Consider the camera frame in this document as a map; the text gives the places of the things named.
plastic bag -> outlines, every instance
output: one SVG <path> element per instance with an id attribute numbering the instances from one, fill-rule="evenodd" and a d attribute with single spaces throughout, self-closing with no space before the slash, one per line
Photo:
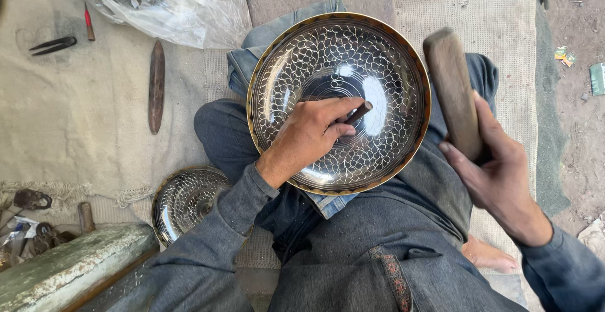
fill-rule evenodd
<path id="1" fill-rule="evenodd" d="M 108 19 L 200 49 L 234 49 L 252 29 L 246 0 L 87 0 Z"/>

folded denim cloth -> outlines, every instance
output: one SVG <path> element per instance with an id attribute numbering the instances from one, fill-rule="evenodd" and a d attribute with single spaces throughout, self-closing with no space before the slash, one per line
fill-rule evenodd
<path id="1" fill-rule="evenodd" d="M 258 59 L 275 38 L 292 25 L 311 16 L 330 12 L 344 12 L 346 10 L 343 0 L 325 0 L 302 9 L 297 9 L 290 14 L 285 14 L 265 24 L 254 27 L 246 35 L 246 39 L 241 43 L 240 49 L 227 53 L 227 63 L 229 65 L 227 81 L 229 88 L 240 97 L 246 99 L 248 84 L 250 83 L 250 78 Z M 315 203 L 326 219 L 339 212 L 350 200 L 357 196 L 357 194 L 324 196 L 308 192 L 305 192 L 305 194 Z"/>

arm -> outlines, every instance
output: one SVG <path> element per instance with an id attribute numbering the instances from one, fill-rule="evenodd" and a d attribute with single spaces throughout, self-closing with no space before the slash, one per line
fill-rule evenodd
<path id="1" fill-rule="evenodd" d="M 286 180 L 330 151 L 337 138 L 355 134 L 351 125 L 332 122 L 362 102 L 330 98 L 298 103 L 272 146 L 246 167 L 231 191 L 152 263 L 156 289 L 150 311 L 252 311 L 233 262 L 256 214 Z"/>
<path id="2" fill-rule="evenodd" d="M 256 214 L 279 192 L 248 165 L 200 224 L 151 264 L 156 290 L 150 311 L 252 311 L 235 280 L 235 255 Z"/>
<path id="3" fill-rule="evenodd" d="M 479 167 L 450 143 L 439 145 L 473 203 L 488 210 L 517 243 L 525 277 L 547 311 L 604 310 L 605 265 L 542 213 L 529 194 L 525 149 L 506 136 L 476 92 L 474 100 L 493 159 Z"/>

hand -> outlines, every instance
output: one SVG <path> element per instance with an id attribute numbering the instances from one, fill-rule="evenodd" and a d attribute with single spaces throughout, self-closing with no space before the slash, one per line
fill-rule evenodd
<path id="1" fill-rule="evenodd" d="M 273 144 L 256 161 L 262 178 L 277 189 L 294 174 L 327 154 L 337 138 L 355 135 L 343 116 L 358 108 L 363 98 L 329 98 L 299 102 L 279 130 Z"/>
<path id="2" fill-rule="evenodd" d="M 473 204 L 486 209 L 512 238 L 526 246 L 543 246 L 552 238 L 552 225 L 529 194 L 525 149 L 506 135 L 477 92 L 474 100 L 479 132 L 493 160 L 478 167 L 448 142 L 439 144 L 439 149 Z"/>

dirt ground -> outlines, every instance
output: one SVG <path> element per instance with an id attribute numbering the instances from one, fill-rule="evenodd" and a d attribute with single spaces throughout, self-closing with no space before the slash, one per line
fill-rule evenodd
<path id="1" fill-rule="evenodd" d="M 570 68 L 558 64 L 556 104 L 569 138 L 561 180 L 572 206 L 553 219 L 576 235 L 605 210 L 605 95 L 592 95 L 589 73 L 591 65 L 605 62 L 605 0 L 584 0 L 583 6 L 550 0 L 546 16 L 553 45 L 565 45 L 577 57 Z"/>

